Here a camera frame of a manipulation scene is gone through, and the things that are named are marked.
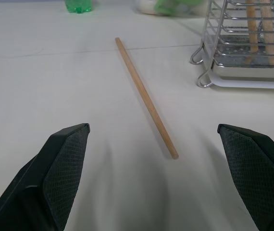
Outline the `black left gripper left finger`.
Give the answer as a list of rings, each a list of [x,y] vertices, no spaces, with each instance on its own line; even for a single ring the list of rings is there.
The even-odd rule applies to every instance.
[[[0,197],[0,231],[63,231],[80,184],[88,123],[52,134]]]

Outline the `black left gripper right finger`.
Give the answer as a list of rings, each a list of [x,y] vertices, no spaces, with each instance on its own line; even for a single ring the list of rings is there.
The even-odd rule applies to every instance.
[[[274,231],[274,141],[250,129],[220,124],[234,185],[260,231]]]

